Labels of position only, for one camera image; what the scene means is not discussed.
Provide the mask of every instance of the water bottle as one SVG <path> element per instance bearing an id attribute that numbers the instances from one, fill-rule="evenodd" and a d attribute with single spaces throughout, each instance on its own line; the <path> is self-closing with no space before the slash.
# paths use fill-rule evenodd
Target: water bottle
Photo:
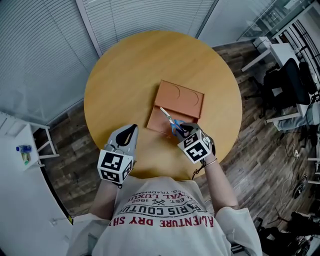
<path id="1" fill-rule="evenodd" d="M 20 153 L 30 153 L 31 152 L 30 145 L 19 145 L 15 149 L 16 149 L 16 151 L 18 151 Z"/>

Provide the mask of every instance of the person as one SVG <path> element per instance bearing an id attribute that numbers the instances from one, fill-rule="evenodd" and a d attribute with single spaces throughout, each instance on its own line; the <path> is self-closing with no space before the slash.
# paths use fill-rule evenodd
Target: person
<path id="1" fill-rule="evenodd" d="M 214 215 L 193 180 L 128 176 L 121 189 L 102 180 L 89 213 L 74 218 L 67 256 L 261 256 L 248 209 L 216 156 L 204 160 Z"/>
<path id="2" fill-rule="evenodd" d="M 278 131 L 293 130 L 305 125 L 320 124 L 320 106 L 318 102 L 310 104 L 304 117 L 293 117 L 285 120 L 274 121 L 274 126 Z"/>

